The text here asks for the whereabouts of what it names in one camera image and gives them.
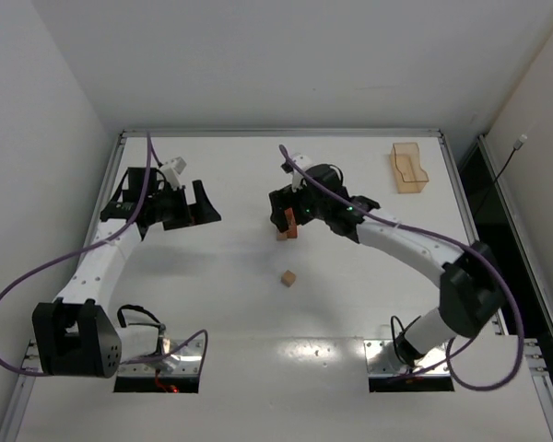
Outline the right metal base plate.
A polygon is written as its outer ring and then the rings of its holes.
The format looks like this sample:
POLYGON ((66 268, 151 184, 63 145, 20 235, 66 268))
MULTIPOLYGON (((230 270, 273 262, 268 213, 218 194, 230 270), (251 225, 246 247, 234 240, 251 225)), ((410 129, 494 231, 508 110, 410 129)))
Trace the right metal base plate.
POLYGON ((445 344, 432 348, 423 358, 416 361, 414 367, 399 362, 391 339, 365 340, 364 351, 367 373, 371 378, 392 378, 411 374, 424 378, 450 376, 445 362, 445 344))

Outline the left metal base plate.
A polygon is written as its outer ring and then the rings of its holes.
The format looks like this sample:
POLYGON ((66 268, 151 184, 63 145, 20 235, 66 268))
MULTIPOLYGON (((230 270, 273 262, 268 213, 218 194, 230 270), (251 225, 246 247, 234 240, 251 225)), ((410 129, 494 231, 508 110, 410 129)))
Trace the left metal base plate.
POLYGON ((158 370, 165 378, 188 378, 197 376, 201 365, 205 340, 197 338, 186 344, 177 353, 153 364, 132 364, 121 366, 118 375, 126 378, 153 377, 158 370))

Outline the small dark wood cube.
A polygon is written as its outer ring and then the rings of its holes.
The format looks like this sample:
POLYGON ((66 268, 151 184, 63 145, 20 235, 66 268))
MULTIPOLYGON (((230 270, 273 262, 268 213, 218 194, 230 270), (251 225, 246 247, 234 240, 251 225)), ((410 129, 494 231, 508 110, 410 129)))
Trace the small dark wood cube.
POLYGON ((286 221, 287 221, 287 224, 289 225, 291 222, 295 222, 296 223, 296 219, 295 219, 295 216, 294 216, 294 212, 291 208, 288 208, 285 210, 285 217, 286 217, 286 221))

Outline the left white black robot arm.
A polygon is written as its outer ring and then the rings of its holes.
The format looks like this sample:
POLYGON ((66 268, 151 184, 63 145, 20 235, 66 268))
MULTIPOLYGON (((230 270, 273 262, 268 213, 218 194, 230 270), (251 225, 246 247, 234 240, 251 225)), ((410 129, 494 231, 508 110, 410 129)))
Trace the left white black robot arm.
POLYGON ((66 286, 32 313, 43 373, 110 378, 122 365, 162 365, 180 350, 170 345, 163 323, 114 325, 108 315, 117 283, 132 252, 150 227, 174 230, 218 222, 204 184, 193 183, 194 202, 169 170, 129 168, 100 211, 93 243, 66 286))

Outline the small light cube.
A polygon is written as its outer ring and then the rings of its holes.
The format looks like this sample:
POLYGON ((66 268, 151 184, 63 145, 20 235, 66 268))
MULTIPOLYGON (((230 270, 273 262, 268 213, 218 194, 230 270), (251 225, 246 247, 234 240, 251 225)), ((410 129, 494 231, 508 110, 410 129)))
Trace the small light cube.
POLYGON ((281 274, 280 281, 286 287, 291 287, 295 284, 297 275, 291 271, 285 271, 281 274))

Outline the transparent orange plastic tray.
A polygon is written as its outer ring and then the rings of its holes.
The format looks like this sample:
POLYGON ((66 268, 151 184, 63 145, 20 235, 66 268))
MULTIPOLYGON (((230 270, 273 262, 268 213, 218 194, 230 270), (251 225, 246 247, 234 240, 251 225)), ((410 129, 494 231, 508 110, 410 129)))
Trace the transparent orange plastic tray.
POLYGON ((417 143, 393 143, 390 161, 399 193, 421 193, 429 183, 429 175, 420 163, 420 149, 417 143))

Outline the long dark wood block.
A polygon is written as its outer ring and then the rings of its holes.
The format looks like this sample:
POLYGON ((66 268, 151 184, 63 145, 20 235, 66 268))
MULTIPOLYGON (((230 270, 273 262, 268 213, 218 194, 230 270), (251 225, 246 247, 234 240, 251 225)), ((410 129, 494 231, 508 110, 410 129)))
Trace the long dark wood block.
POLYGON ((298 226, 295 222, 291 222, 288 225, 287 237, 288 239, 296 239, 299 236, 298 226))

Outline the aluminium table frame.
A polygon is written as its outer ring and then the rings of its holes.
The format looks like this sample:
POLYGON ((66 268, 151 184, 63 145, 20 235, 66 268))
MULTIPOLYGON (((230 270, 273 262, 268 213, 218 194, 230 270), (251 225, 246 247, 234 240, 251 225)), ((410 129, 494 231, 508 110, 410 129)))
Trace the aluminium table frame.
POLYGON ((156 131, 161 157, 184 157, 217 224, 150 231, 113 303, 135 302, 183 338, 210 335, 196 394, 117 393, 112 380, 20 380, 2 441, 553 441, 553 389, 523 368, 500 390, 373 393, 363 341, 411 320, 437 291, 402 263, 315 223, 278 242, 267 195, 286 183, 287 146, 345 173, 348 188, 408 224, 477 237, 453 155, 428 131, 329 134, 156 131), (393 143, 415 142, 429 175, 396 189, 393 143), (285 271, 297 275, 284 286, 285 271))

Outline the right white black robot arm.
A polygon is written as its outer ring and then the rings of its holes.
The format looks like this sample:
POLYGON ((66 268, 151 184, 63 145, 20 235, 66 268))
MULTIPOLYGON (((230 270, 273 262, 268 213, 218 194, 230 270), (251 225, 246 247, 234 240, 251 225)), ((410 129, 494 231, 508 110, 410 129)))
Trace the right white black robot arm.
POLYGON ((412 369, 433 348, 455 337, 475 338, 505 302, 489 271, 473 256, 435 238, 400 228, 380 205, 351 196, 332 165, 281 168, 291 183, 270 192, 270 220, 288 227, 286 211, 303 226, 324 222, 343 238, 382 251, 424 275, 440 290, 439 304, 414 319, 385 346, 379 360, 388 371, 412 369))

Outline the metal base plate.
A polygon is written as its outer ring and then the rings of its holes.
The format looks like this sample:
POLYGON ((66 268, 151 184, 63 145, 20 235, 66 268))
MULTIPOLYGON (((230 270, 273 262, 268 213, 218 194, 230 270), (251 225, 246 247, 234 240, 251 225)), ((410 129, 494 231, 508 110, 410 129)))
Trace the metal base plate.
POLYGON ((126 378, 153 377, 158 370, 165 378, 188 378, 197 376, 201 365, 205 340, 197 338, 186 344, 177 353, 153 364, 132 364, 121 366, 118 375, 126 378))
POLYGON ((414 367, 399 362, 391 339, 365 340, 364 351, 367 373, 371 378, 392 378, 411 374, 424 378, 450 376, 445 362, 445 344, 432 348, 423 358, 416 361, 414 367))

